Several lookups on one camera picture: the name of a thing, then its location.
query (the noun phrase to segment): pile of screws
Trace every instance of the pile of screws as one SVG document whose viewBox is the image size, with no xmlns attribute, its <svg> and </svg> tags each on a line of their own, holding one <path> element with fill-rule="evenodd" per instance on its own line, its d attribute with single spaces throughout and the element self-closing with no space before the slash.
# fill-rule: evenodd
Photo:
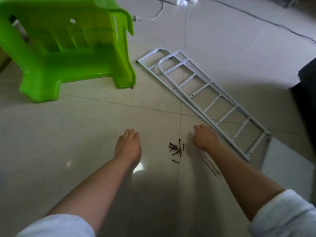
<svg viewBox="0 0 316 237">
<path fill-rule="evenodd" d="M 179 154 L 180 155 L 180 157 L 183 155 L 182 154 L 182 151 L 184 150 L 184 144 L 182 144 L 182 149 L 181 149 L 181 139 L 179 139 L 179 148 L 178 148 L 178 146 L 177 145 L 174 145 L 173 143 L 169 143 L 169 148 L 171 149 L 170 150 L 170 152 L 171 151 L 176 151 L 175 153 L 173 153 L 172 155 L 176 155 L 176 154 Z"/>
</svg>

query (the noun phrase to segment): tiled floor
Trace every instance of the tiled floor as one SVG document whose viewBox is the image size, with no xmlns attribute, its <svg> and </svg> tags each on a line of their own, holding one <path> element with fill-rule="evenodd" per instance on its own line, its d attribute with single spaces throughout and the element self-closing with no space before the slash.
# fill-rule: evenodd
<svg viewBox="0 0 316 237">
<path fill-rule="evenodd" d="M 288 10 L 269 0 L 222 1 L 315 36 L 313 0 Z M 161 5 L 117 2 L 144 19 Z M 127 127 L 140 132 L 144 169 L 126 178 L 100 236 L 247 236 L 249 222 L 224 178 L 215 177 L 190 144 L 193 125 L 203 121 L 135 62 L 157 47 L 184 50 L 275 137 L 314 161 L 288 88 L 316 56 L 316 45 L 210 0 L 187 8 L 165 3 L 159 18 L 135 23 L 134 32 L 128 36 L 134 89 L 116 90 L 111 78 L 91 79 L 63 84 L 58 101 L 34 104 L 18 91 L 22 74 L 15 63 L 0 74 L 1 236 L 40 218 L 109 160 Z M 232 115 L 221 127 L 234 133 L 239 125 Z M 257 135 L 247 126 L 240 144 L 246 148 Z M 175 157 L 177 164 L 167 146 L 179 137 L 186 151 Z M 253 153 L 256 168 L 264 145 Z"/>
</svg>

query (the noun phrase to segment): hand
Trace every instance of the hand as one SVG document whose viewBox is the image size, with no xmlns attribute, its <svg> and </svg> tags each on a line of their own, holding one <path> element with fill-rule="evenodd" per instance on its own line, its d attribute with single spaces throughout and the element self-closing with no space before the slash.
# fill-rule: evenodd
<svg viewBox="0 0 316 237">
<path fill-rule="evenodd" d="M 206 125 L 195 125 L 195 136 L 192 137 L 192 142 L 195 147 L 203 151 L 212 151 L 220 146 L 217 134 Z"/>
<path fill-rule="evenodd" d="M 134 129 L 126 129 L 124 135 L 121 135 L 115 146 L 115 158 L 121 158 L 133 163 L 138 163 L 142 155 L 140 138 L 138 132 Z"/>
</svg>

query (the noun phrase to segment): green plastic stool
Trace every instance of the green plastic stool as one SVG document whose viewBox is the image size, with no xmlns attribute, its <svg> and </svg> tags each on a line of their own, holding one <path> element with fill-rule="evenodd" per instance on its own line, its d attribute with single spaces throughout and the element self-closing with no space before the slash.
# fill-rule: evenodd
<svg viewBox="0 0 316 237">
<path fill-rule="evenodd" d="M 0 0 L 0 46 L 23 71 L 20 91 L 35 102 L 58 99 L 65 82 L 111 76 L 118 89 L 135 85 L 126 30 L 134 34 L 132 18 L 115 0 Z"/>
</svg>

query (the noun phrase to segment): black cable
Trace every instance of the black cable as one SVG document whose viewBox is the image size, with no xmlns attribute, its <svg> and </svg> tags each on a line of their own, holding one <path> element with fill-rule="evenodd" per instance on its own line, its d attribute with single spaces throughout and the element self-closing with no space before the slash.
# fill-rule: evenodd
<svg viewBox="0 0 316 237">
<path fill-rule="evenodd" d="M 286 26 L 283 26 L 283 25 L 280 25 L 280 24 L 276 24 L 276 23 L 274 23 L 274 22 L 272 22 L 272 21 L 268 21 L 268 20 L 262 19 L 262 18 L 260 18 L 260 17 L 258 17 L 258 16 L 256 16 L 256 15 L 253 15 L 253 14 L 247 12 L 247 11 L 241 10 L 241 9 L 239 9 L 239 8 L 237 8 L 237 7 L 233 7 L 233 6 L 231 6 L 231 5 L 227 4 L 227 3 L 224 3 L 224 2 L 219 1 L 219 0 L 210 0 L 210 1 L 214 1 L 214 2 L 217 2 L 217 3 L 222 4 L 222 5 L 224 5 L 224 6 L 227 6 L 227 7 L 229 7 L 229 8 L 235 9 L 235 10 L 237 10 L 237 11 L 240 11 L 240 12 L 244 13 L 244 14 L 247 14 L 248 16 L 254 17 L 254 18 L 258 19 L 258 20 L 264 21 L 264 22 L 269 23 L 269 24 L 271 24 L 271 25 L 274 25 L 274 26 L 276 26 L 276 27 L 281 27 L 281 28 L 283 28 L 283 29 L 285 29 L 285 30 L 287 30 L 287 31 L 289 31 L 289 32 L 291 32 L 291 33 L 293 33 L 293 34 L 295 34 L 295 35 L 301 37 L 301 38 L 304 38 L 304 39 L 309 40 L 310 42 L 316 44 L 316 41 L 315 41 L 313 38 L 308 37 L 308 36 L 305 36 L 305 35 L 302 35 L 302 34 L 299 34 L 299 33 L 297 33 L 297 32 L 295 32 L 295 31 L 291 30 L 290 28 L 288 28 L 288 27 L 286 27 Z"/>
</svg>

